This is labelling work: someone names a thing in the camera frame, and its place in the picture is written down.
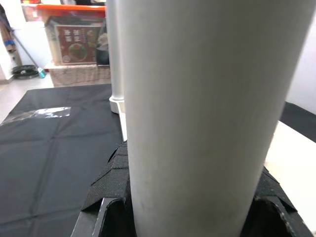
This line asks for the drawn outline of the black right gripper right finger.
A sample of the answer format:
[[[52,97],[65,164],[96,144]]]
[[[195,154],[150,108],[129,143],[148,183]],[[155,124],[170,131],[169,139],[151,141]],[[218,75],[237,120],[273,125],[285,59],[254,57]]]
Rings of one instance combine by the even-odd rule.
[[[264,168],[240,234],[242,237],[311,237],[279,182]]]

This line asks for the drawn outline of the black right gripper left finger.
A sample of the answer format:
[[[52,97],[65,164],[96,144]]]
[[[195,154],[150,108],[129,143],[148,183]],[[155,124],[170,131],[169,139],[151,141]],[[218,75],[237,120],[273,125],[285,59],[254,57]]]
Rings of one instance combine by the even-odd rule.
[[[135,237],[127,143],[111,154],[90,185],[73,237]]]

